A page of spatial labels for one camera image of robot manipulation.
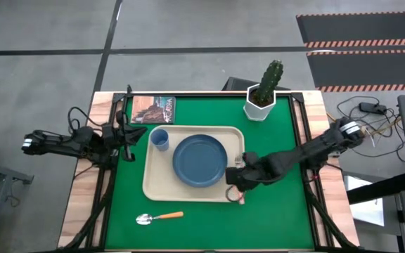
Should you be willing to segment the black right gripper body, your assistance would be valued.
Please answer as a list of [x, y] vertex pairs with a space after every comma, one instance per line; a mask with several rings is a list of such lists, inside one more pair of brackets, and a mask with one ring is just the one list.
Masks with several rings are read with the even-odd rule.
[[255, 152], [245, 152], [242, 154], [242, 159], [247, 168], [241, 169], [239, 186], [252, 190], [260, 183], [267, 185], [275, 181], [275, 176], [265, 157], [259, 158]]

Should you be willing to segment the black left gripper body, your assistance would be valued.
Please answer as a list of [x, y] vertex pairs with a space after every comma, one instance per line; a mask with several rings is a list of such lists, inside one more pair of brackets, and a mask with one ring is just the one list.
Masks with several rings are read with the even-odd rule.
[[122, 158], [129, 157], [129, 147], [126, 144], [124, 127], [126, 124], [126, 114], [120, 110], [115, 113], [115, 121], [118, 123], [117, 127], [113, 126], [113, 121], [102, 124], [102, 138], [104, 146], [114, 152], [120, 147], [124, 148]]

